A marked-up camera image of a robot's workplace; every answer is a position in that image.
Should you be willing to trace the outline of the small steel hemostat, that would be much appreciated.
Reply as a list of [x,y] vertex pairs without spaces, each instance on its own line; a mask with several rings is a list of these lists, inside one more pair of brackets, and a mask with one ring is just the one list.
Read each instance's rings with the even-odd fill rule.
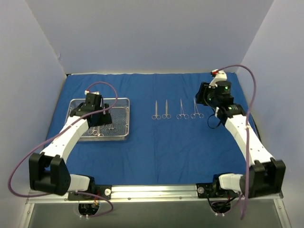
[[109,124],[107,128],[108,128],[109,131],[113,131],[115,129],[113,123]]

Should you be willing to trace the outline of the blue surgical wrap cloth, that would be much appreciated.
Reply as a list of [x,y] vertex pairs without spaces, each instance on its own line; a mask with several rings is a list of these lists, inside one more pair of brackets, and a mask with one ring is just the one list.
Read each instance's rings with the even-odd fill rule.
[[[193,98],[208,73],[150,75],[70,75],[66,78],[48,132],[62,129],[69,107],[84,91],[105,98],[128,98],[130,133],[116,142],[78,142],[67,160],[71,174],[95,178],[97,184],[168,185],[211,182],[215,174],[246,171],[237,143],[218,124],[211,108],[198,105],[204,118],[177,119],[180,99],[184,112],[194,112]],[[160,120],[153,120],[155,101]],[[171,119],[163,119],[168,100]]]

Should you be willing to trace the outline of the steel forceps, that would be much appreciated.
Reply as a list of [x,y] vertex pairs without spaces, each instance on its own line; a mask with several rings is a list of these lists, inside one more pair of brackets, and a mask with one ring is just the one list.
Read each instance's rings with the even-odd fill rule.
[[180,99],[180,113],[176,115],[177,119],[189,119],[189,115],[185,114],[182,99]]

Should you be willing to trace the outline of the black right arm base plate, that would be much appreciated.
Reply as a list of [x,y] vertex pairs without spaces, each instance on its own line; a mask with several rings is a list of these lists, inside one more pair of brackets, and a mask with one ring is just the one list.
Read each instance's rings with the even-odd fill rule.
[[233,198],[238,197],[238,193],[232,190],[223,190],[216,183],[196,183],[197,197],[207,198]]

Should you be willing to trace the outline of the steel clamp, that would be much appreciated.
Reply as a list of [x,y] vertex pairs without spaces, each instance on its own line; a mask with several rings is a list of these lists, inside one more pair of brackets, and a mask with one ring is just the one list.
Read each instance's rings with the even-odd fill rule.
[[194,106],[194,113],[190,115],[191,119],[195,119],[196,117],[200,119],[204,118],[204,114],[200,113],[198,110],[195,97],[193,98],[193,106]]

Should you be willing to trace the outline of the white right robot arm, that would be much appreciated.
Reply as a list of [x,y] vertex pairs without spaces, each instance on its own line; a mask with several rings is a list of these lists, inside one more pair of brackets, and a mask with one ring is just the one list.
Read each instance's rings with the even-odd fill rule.
[[209,106],[214,116],[233,136],[246,160],[246,173],[214,175],[212,193],[222,196],[226,192],[241,193],[256,198],[281,192],[285,175],[285,163],[277,160],[263,146],[253,131],[243,107],[234,102],[231,82],[222,70],[213,70],[213,80],[203,82],[195,98],[197,104]]

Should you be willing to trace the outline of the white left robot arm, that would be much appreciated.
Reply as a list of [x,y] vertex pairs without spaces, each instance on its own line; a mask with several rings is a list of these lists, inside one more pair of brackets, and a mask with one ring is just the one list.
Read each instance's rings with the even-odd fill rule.
[[85,101],[74,108],[52,142],[29,157],[29,183],[32,190],[65,195],[79,192],[84,199],[96,193],[93,177],[70,174],[67,159],[81,136],[91,127],[112,123],[110,105],[99,93],[86,93]]

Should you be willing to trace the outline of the steel wire mesh basket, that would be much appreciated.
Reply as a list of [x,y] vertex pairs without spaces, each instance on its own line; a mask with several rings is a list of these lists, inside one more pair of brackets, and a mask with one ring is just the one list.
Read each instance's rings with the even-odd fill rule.
[[100,128],[104,135],[102,137],[94,137],[88,134],[89,128],[79,138],[79,141],[121,141],[126,140],[128,137],[130,128],[130,100],[128,98],[118,98],[115,101],[114,98],[105,98],[104,103],[112,106],[110,113],[115,129],[109,131],[108,125],[102,125]]

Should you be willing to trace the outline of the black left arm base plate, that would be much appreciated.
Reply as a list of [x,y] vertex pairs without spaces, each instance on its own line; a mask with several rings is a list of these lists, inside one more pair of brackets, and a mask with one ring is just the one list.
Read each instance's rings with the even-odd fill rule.
[[[94,195],[98,195],[101,196],[102,198],[110,200],[112,194],[112,185],[96,185],[94,190],[87,190],[86,192],[90,192]],[[88,195],[69,193],[67,199],[70,201],[77,201],[77,200],[83,201],[83,200],[96,200],[97,198]]]

